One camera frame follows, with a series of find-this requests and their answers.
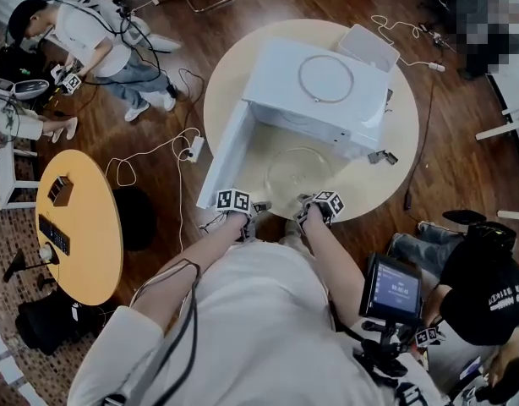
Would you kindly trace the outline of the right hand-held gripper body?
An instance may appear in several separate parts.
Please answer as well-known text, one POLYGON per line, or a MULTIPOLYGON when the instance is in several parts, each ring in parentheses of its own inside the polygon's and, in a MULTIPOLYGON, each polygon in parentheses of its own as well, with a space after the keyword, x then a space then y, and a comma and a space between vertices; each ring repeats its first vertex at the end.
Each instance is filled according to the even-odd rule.
POLYGON ((322 215, 323 223, 330 226, 332 222, 339 217, 344 210, 345 205, 335 191, 322 190, 317 194, 313 194, 314 198, 307 205, 301 205, 301 209, 293 216, 293 220, 297 225, 302 226, 309 214, 309 208, 317 205, 322 215))

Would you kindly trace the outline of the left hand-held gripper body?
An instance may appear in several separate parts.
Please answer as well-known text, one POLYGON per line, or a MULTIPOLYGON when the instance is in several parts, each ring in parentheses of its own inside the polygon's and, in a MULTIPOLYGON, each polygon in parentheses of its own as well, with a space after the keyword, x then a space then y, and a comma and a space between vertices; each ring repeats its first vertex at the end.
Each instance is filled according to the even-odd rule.
POLYGON ((238 242, 244 243, 255 236, 255 221, 258 216, 251 195, 238 189, 223 189, 216 193, 216 211, 228 215, 240 213, 246 216, 246 223, 241 227, 238 242))

